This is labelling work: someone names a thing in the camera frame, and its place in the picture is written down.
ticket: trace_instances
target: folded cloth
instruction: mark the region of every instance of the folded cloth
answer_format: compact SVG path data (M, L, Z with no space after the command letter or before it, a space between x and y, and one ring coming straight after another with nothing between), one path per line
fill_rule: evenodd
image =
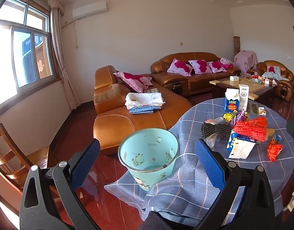
M268 79L276 79L276 80L286 80L289 81L289 79L282 77L280 73L273 73L273 72L267 72L263 73L263 75Z
M159 93L159 89L157 88L151 88L151 89L147 89L147 90L144 90L143 93L146 93L146 94L149 94L149 93Z
M165 103L161 93L128 93L125 100L124 105L127 106L128 110L133 108L133 106L142 105L157 105L161 107Z
M145 106L136 106L133 107L129 112L131 114L146 114L146 113L153 113L154 110L159 110L161 107L156 105L145 105Z

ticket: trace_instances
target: blue plaid tablecloth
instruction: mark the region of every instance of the blue plaid tablecloth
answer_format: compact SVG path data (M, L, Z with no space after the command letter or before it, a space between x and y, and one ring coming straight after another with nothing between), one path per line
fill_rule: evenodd
M194 151L195 142L201 138L201 124L207 119L222 117L224 99L204 101L188 110L170 131L179 139L180 155L177 157L171 176L156 183L148 192L141 189L132 175L127 171L120 179L105 185L105 189L138 209L142 220L150 211L159 212L163 217L187 225L195 226L206 214L219 189L212 186ZM286 130L286 120L273 110L266 108L268 128L282 136L283 149L276 161L272 163L267 157L266 148L269 141L256 144L247 159L231 159L240 167L254 169L261 165L268 176L275 204L275 214L282 210L280 191L289 180L294 168L294 140ZM221 137L215 144L214 151L229 161L226 149L229 137ZM232 207L224 221L229 223L235 215L242 198L244 187L240 187Z

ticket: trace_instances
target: mint green bucket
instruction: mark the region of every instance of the mint green bucket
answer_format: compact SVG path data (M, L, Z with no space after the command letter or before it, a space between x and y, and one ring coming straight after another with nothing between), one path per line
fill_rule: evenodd
M149 128L136 131L119 146L118 158L138 185L148 191L172 173L179 142L169 131Z

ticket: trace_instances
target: pillow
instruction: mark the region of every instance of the pillow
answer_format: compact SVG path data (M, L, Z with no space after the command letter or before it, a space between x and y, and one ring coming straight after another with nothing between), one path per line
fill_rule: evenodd
M185 64L182 61L177 60L174 58L173 62L171 63L169 69L167 70L168 73L177 73L183 76L190 76L192 72L192 67L188 64Z
M134 91L142 93L143 90L148 89L148 86L153 85L150 81L152 78L143 75L134 75L130 73L113 73L116 77L122 79L127 83Z
M231 60L227 60L225 58L221 58L221 66L225 69L232 68L233 62Z
M220 61L207 62L208 66L211 68L212 73L226 72L226 69L222 67Z
M276 74L279 74L281 76L281 70L280 70L280 67L278 66L267 66L267 72L273 72L273 73L276 73Z
M205 60L189 60L188 62L194 68L195 74L212 73Z

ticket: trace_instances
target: metal bolt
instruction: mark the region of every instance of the metal bolt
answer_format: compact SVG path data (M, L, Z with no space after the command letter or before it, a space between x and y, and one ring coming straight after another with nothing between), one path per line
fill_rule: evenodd
M262 166L258 166L257 167L257 170L260 171L260 172L263 172L264 171L264 168Z
M236 167L235 162L228 162L228 165L229 165L230 168L235 168Z
M33 166L31 167L31 170L32 170L32 171L35 171L35 170L37 170L37 168L38 168L37 165L33 165Z
M65 167L67 165L67 162L66 161L61 161L59 164L58 164L61 168Z

